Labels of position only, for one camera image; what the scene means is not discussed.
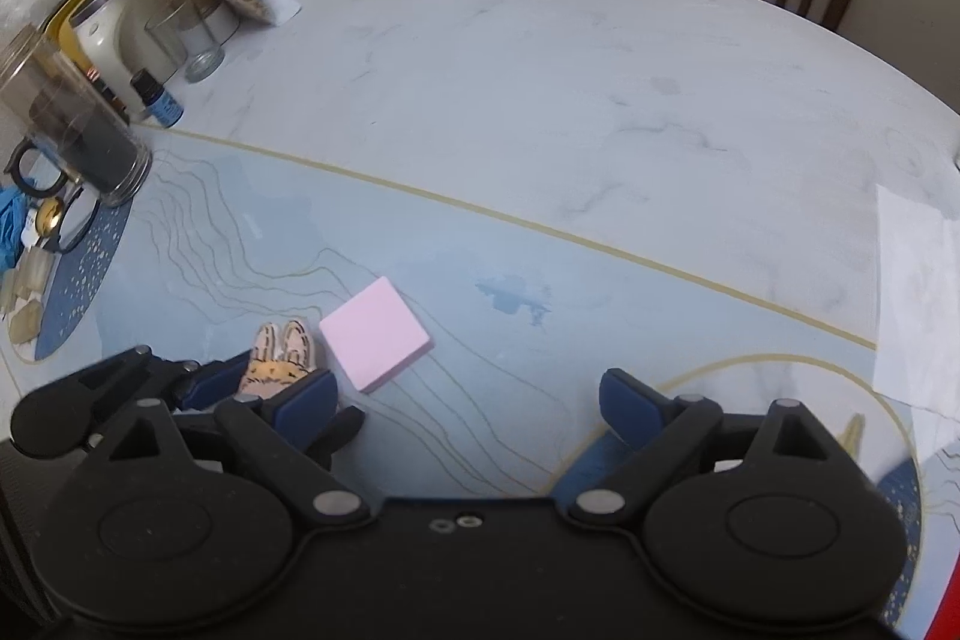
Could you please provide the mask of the blue patterned table mat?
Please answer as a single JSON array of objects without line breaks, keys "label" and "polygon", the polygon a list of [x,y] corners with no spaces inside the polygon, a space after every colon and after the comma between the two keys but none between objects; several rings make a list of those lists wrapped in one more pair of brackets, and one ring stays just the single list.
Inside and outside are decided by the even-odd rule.
[{"label": "blue patterned table mat", "polygon": [[317,325],[387,280],[427,330],[407,369],[359,395],[338,469],[377,495],[524,497],[555,489],[607,431],[620,367],[665,393],[759,413],[804,401],[905,510],[901,635],[935,624],[958,554],[958,448],[916,437],[872,388],[866,338],[626,253],[335,167],[187,131],[148,133],[137,198],[50,276],[41,335],[2,349],[2,396],[127,347],[226,359],[264,323]]}]

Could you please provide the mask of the small blue bottle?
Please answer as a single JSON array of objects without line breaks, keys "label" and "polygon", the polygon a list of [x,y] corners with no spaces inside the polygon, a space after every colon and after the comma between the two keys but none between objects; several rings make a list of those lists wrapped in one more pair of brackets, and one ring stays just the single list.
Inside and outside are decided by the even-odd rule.
[{"label": "small blue bottle", "polygon": [[146,112],[153,115],[161,127],[174,127],[184,117],[184,108],[181,104],[148,70],[142,68],[135,71],[130,78],[130,86],[137,92]]}]

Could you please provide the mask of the pink sticky note pad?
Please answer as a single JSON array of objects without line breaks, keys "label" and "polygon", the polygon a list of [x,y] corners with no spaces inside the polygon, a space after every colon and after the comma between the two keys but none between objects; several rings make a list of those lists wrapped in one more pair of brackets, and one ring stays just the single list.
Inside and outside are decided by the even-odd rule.
[{"label": "pink sticky note pad", "polygon": [[433,347],[425,326],[384,276],[320,320],[319,331],[359,393],[373,393]]}]

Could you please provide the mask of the plush monster face toy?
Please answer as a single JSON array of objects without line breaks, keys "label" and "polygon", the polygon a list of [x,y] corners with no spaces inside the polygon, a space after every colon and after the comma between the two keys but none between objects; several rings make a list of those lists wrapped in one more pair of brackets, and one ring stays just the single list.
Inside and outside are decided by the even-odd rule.
[{"label": "plush monster face toy", "polygon": [[238,392],[272,398],[316,369],[316,345],[301,321],[283,326],[264,323],[257,330]]}]

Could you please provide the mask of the glass jar dark contents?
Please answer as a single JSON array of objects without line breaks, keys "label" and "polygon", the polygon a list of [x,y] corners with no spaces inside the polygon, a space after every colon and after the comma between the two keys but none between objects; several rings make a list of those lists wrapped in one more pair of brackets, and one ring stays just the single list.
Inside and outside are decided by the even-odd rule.
[{"label": "glass jar dark contents", "polygon": [[[37,200],[84,185],[114,208],[140,190],[151,151],[43,31],[27,25],[2,50],[2,107],[23,127],[5,172]],[[50,185],[26,181],[21,158],[36,149],[57,169]]]}]

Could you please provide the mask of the white kettle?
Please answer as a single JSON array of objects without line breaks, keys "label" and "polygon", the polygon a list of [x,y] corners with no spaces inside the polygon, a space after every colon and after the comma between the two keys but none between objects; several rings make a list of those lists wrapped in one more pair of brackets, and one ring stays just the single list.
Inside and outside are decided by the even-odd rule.
[{"label": "white kettle", "polygon": [[163,0],[64,0],[43,31],[83,71],[124,94],[137,71],[166,83],[184,63],[177,37],[148,29],[165,14]]}]

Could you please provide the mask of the drinking glass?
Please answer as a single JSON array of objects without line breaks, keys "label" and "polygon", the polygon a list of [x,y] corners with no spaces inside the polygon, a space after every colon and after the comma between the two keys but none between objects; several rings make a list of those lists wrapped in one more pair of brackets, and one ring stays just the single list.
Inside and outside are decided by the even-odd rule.
[{"label": "drinking glass", "polygon": [[200,83],[223,64],[223,47],[213,37],[194,0],[155,0],[145,23],[149,37],[182,70],[187,83]]}]

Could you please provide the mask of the red cardboard box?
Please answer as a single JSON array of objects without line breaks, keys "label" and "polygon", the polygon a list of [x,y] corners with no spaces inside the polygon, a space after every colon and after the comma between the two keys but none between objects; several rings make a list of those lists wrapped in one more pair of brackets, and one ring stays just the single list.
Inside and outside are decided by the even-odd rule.
[{"label": "red cardboard box", "polygon": [[957,573],[942,594],[924,640],[960,640],[960,578]]}]

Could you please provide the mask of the white paper sheet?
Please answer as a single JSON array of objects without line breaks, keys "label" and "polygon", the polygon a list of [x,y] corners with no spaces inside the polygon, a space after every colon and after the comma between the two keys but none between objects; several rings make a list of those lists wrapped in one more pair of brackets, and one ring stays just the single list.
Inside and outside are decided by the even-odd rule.
[{"label": "white paper sheet", "polygon": [[958,442],[958,223],[877,190],[878,322],[872,385],[905,404],[919,461]]}]

